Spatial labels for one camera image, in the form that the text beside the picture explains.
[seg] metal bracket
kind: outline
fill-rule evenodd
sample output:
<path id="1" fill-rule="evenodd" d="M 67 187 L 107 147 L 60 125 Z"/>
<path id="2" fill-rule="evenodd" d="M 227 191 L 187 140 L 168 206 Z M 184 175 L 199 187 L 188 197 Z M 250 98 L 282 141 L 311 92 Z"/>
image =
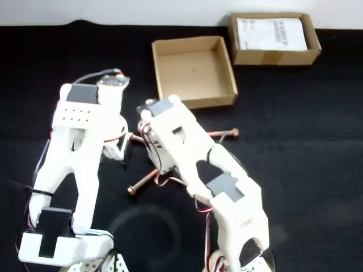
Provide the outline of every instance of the metal bracket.
<path id="1" fill-rule="evenodd" d="M 101 271 L 105 272 L 114 272 L 113 271 L 113 262 L 115 257 L 112 256 L 106 260 L 103 264 Z M 101 263 L 102 259 L 88 261 L 88 262 L 80 262 L 72 265 L 71 267 L 62 268 L 59 272 L 94 272 L 98 265 Z M 117 264 L 116 264 L 116 271 L 115 272 L 129 272 L 126 263 L 123 259 L 121 254 L 117 255 Z"/>

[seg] open cardboard box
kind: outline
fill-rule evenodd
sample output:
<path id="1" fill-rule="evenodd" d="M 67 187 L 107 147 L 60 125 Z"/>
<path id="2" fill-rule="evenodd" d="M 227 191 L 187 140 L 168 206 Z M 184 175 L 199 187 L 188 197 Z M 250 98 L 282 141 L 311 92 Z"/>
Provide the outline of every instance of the open cardboard box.
<path id="1" fill-rule="evenodd" d="M 267 18 L 298 18 L 301 20 L 308 50 L 277 51 L 277 50 L 241 50 L 237 29 L 237 19 L 267 19 Z M 320 55 L 320 46 L 309 14 L 297 12 L 278 13 L 232 13 L 229 25 L 233 64 L 241 65 L 311 65 Z"/>
<path id="2" fill-rule="evenodd" d="M 222 37 L 158 40 L 153 56 L 160 99 L 178 95 L 189 109 L 234 103 L 238 92 Z"/>

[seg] black cloth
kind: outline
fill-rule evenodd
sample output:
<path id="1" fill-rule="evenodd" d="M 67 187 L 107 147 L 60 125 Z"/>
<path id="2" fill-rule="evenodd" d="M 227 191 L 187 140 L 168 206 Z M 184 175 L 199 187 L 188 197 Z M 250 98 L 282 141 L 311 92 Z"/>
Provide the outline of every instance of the black cloth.
<path id="1" fill-rule="evenodd" d="M 136 106 L 157 97 L 151 43 L 200 35 L 229 40 L 224 27 L 75 22 L 0 28 L 1 174 L 31 184 L 60 86 L 88 73 L 118 67 L 131 77 L 122 113 L 135 130 Z M 361 272 L 363 32 L 318 30 L 318 36 L 323 53 L 312 67 L 234 66 L 235 105 L 193 113 L 207 131 L 240 128 L 240 139 L 225 139 L 224 145 L 262 188 L 276 271 Z M 201 271 L 205 218 L 185 190 L 151 182 L 137 197 L 127 195 L 127 186 L 152 168 L 145 148 L 136 144 L 127 170 L 106 160 L 99 170 L 93 227 L 115 230 L 130 272 Z M 22 271 L 14 239 L 24 195 L 4 181 L 0 186 L 2 269 Z M 76 199 L 68 177 L 53 205 L 72 208 Z M 212 235 L 215 250 L 215 221 Z"/>

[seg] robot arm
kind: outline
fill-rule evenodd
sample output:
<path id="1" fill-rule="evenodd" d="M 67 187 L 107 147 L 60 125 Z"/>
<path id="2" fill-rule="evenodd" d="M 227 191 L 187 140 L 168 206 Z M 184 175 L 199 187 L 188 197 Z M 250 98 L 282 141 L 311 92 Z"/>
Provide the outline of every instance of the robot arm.
<path id="1" fill-rule="evenodd" d="M 128 83 L 129 78 L 116 75 L 104 76 L 97 85 L 77 83 L 61 87 L 48 151 L 29 201 L 29 217 L 35 231 L 23 234 L 21 261 L 68 267 L 103 258 L 114 248 L 112 235 L 91 229 L 91 225 L 101 155 L 105 153 L 117 160 L 125 157 L 129 132 L 120 111 Z M 49 207 L 49 194 L 70 173 L 74 173 L 78 189 L 75 211 Z"/>
<path id="2" fill-rule="evenodd" d="M 213 208 L 218 245 L 229 271 L 237 272 L 252 264 L 256 272 L 270 271 L 260 257 L 269 247 L 260 186 L 208 136 L 177 96 L 147 101 L 138 111 L 149 158 L 159 173 L 177 168 L 189 195 Z M 199 160 L 217 166 L 223 174 L 204 184 L 196 168 Z M 247 247 L 253 248 L 251 254 L 246 254 Z"/>

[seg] white backdrop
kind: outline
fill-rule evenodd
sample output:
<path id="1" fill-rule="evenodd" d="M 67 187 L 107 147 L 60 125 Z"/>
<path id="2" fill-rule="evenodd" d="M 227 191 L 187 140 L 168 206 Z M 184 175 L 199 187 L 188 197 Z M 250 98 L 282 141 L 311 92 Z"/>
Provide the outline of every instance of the white backdrop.
<path id="1" fill-rule="evenodd" d="M 309 13 L 316 28 L 363 29 L 363 0 L 0 0 L 0 25 L 226 25 L 230 12 Z"/>

